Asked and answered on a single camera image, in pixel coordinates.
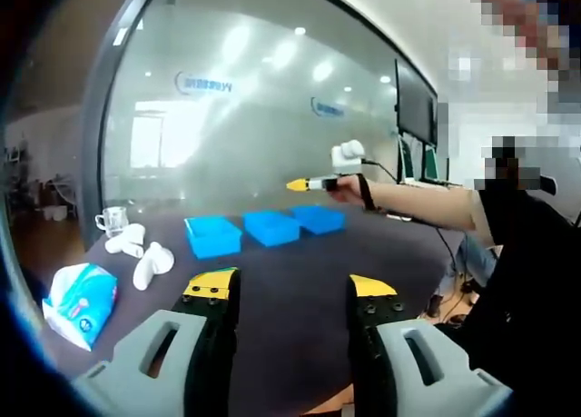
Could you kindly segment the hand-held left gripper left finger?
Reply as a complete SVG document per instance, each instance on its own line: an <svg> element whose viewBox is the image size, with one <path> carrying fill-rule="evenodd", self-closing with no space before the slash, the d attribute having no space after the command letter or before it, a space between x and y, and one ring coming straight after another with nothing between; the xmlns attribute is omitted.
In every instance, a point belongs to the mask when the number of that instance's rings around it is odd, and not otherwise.
<svg viewBox="0 0 581 417"><path fill-rule="evenodd" d="M237 267L195 275L74 388L101 416L228 415L240 295Z"/></svg>

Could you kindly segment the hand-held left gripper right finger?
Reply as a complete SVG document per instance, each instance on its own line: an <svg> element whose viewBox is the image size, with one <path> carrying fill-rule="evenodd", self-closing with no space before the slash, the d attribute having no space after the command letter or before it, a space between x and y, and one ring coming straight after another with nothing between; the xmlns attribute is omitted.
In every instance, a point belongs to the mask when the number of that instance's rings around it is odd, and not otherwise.
<svg viewBox="0 0 581 417"><path fill-rule="evenodd" d="M347 284L349 416L506 416L512 391L469 365L435 325L407 319L390 285L353 274Z"/></svg>

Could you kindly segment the person's right hand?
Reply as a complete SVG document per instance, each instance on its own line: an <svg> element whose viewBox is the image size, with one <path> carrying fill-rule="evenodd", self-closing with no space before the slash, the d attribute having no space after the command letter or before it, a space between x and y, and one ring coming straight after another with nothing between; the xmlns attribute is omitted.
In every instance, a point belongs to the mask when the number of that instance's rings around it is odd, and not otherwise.
<svg viewBox="0 0 581 417"><path fill-rule="evenodd" d="M364 204L357 175L339 177L336 188L334 190L328 190L328 195L339 203Z"/></svg>

